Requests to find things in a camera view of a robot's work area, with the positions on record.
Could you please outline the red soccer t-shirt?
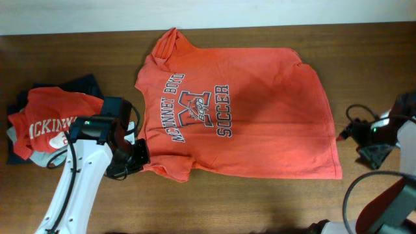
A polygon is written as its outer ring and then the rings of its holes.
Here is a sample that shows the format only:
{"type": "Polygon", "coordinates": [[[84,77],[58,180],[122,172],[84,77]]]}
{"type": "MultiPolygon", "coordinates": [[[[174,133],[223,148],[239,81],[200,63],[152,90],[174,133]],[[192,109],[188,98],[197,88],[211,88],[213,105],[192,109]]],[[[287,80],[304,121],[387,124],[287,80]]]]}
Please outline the red soccer t-shirt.
{"type": "Polygon", "coordinates": [[[151,171],[341,179],[335,126],[316,71],[290,48],[193,46],[177,29],[138,73],[151,171]]]}

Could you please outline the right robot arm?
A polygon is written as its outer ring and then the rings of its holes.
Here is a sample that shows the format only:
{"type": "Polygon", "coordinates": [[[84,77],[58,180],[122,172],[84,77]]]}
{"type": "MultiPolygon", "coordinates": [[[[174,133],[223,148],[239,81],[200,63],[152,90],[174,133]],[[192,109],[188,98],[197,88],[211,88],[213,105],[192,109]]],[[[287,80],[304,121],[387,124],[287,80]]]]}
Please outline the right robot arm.
{"type": "Polygon", "coordinates": [[[311,224],[307,233],[415,232],[415,223],[408,219],[415,212],[415,93],[400,94],[389,111],[371,115],[370,122],[349,119],[337,137],[356,142],[358,162],[370,172],[359,176],[347,189],[342,222],[321,220],[311,224]],[[377,175],[397,176],[399,180],[366,205],[357,220],[349,221],[347,205],[352,190],[362,180],[377,175]]]}

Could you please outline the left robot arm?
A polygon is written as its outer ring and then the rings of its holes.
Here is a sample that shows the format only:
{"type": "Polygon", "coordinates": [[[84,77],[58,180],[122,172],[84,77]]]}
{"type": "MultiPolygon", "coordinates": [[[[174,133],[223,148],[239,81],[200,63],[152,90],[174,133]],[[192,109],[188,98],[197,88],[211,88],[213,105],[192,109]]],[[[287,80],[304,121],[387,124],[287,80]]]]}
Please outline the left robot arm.
{"type": "Polygon", "coordinates": [[[71,124],[64,169],[37,233],[85,233],[101,180],[121,181],[150,163],[146,141],[129,127],[136,111],[122,97],[106,97],[99,114],[71,124]]]}

